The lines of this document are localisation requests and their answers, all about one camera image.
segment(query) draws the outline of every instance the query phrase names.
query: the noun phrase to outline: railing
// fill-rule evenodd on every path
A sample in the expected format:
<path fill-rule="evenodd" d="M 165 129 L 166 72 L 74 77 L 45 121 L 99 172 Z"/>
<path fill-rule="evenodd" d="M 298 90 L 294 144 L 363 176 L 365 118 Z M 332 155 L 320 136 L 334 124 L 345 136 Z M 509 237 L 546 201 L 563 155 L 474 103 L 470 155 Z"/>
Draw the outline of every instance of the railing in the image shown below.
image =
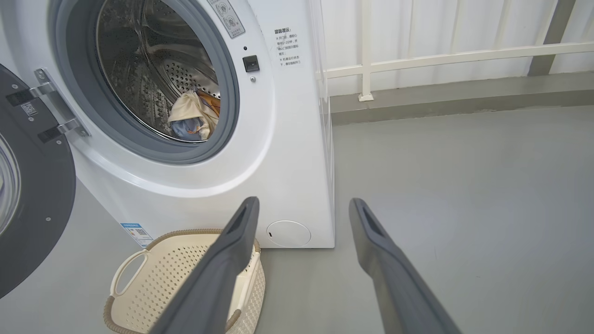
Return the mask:
<path fill-rule="evenodd" d="M 457 0 L 456 16 L 454 18 L 454 26 L 451 32 L 450 53 L 433 56 L 423 56 L 412 58 L 414 52 L 414 34 L 415 34 L 415 0 L 412 0 L 410 11 L 410 27 L 409 27 L 409 45 L 407 58 L 395 59 L 383 62 L 371 62 L 371 2 L 372 0 L 361 0 L 361 64 L 340 68 L 331 68 L 326 71 L 327 78 L 347 77 L 350 75 L 362 76 L 362 92 L 359 95 L 359 101 L 373 100 L 371 94 L 371 73 L 402 70 L 405 68 L 426 67 L 433 65 L 455 64 L 461 62 L 483 61 L 490 59 L 504 59 L 504 58 L 518 58 L 527 56 L 545 56 L 558 55 L 563 53 L 579 53 L 579 52 L 594 52 L 594 42 L 586 42 L 586 38 L 592 29 L 594 29 L 594 10 L 590 13 L 590 17 L 584 28 L 581 42 L 579 43 L 552 43 L 544 44 L 545 37 L 551 21 L 554 18 L 555 10 L 558 7 L 559 1 L 554 0 L 549 14 L 545 17 L 545 21 L 541 24 L 541 29 L 536 38 L 536 43 L 532 46 L 522 46 L 518 48 L 501 48 L 501 42 L 507 25 L 510 4 L 512 1 L 521 0 L 504 0 L 503 8 L 501 10 L 497 33 L 493 46 L 489 50 L 479 50 L 470 52 L 456 52 L 458 44 L 458 36 L 460 34 L 460 13 L 463 12 L 465 3 L 469 0 Z"/>

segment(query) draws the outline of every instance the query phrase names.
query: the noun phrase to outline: cloth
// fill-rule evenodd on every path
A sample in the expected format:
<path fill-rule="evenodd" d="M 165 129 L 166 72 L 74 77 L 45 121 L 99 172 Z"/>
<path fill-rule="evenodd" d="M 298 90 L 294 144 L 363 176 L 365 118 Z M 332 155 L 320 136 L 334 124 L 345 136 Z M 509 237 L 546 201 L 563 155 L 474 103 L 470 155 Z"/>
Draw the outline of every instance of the cloth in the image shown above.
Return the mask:
<path fill-rule="evenodd" d="M 214 110 L 217 116 L 221 113 L 221 100 L 217 99 L 216 97 L 204 93 L 201 90 L 198 91 L 198 96 L 206 103 L 210 109 Z"/>
<path fill-rule="evenodd" d="M 179 139 L 188 141 L 203 140 L 199 130 L 203 123 L 199 118 L 182 119 L 181 121 L 171 122 L 171 130 Z"/>
<path fill-rule="evenodd" d="M 173 131 L 181 139 L 194 138 L 196 136 L 191 135 L 198 133 L 200 139 L 190 140 L 206 140 L 219 123 L 219 115 L 214 109 L 209 108 L 198 94 L 190 91 L 175 101 L 167 122 L 171 123 Z"/>

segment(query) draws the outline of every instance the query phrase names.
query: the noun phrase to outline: plastic basket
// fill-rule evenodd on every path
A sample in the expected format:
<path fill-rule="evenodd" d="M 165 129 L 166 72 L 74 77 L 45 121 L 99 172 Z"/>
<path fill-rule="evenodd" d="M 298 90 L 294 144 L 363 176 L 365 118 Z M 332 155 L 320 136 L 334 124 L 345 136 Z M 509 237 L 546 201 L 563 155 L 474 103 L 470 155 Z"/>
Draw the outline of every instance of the plastic basket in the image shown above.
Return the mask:
<path fill-rule="evenodd" d="M 113 276 L 110 296 L 103 310 L 103 319 L 108 328 L 120 334 L 148 333 L 221 231 L 193 229 L 171 232 L 127 258 Z M 143 263 L 125 288 L 118 293 L 116 287 L 122 272 L 140 256 L 144 256 Z M 254 333 L 260 317 L 265 285 L 260 246 L 255 240 L 249 264 L 235 281 L 225 326 L 226 333 Z"/>

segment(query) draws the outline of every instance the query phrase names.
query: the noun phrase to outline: floor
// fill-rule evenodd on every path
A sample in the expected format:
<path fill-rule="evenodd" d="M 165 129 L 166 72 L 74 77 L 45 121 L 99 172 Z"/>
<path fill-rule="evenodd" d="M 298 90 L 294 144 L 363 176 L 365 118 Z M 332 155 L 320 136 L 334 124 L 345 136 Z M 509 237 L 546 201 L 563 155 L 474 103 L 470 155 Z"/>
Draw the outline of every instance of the floor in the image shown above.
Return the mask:
<path fill-rule="evenodd" d="M 594 327 L 594 107 L 334 127 L 336 248 L 264 250 L 256 332 L 383 333 L 356 261 L 363 198 L 464 333 Z M 139 247 L 79 184 L 56 248 L 0 300 L 2 333 L 110 333 L 113 272 Z"/>

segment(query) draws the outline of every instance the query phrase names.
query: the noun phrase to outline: washing machine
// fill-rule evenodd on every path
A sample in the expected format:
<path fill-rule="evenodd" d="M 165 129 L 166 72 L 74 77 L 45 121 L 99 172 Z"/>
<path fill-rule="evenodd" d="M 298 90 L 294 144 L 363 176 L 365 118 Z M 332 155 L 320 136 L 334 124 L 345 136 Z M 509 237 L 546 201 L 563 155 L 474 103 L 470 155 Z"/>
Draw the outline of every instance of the washing machine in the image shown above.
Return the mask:
<path fill-rule="evenodd" d="M 6 0 L 0 12 L 3 266 L 23 276 L 45 258 L 75 177 L 142 246 L 222 228 L 257 196 L 262 247 L 334 247 L 318 0 Z M 168 122 L 188 92 L 219 106 L 207 138 Z"/>

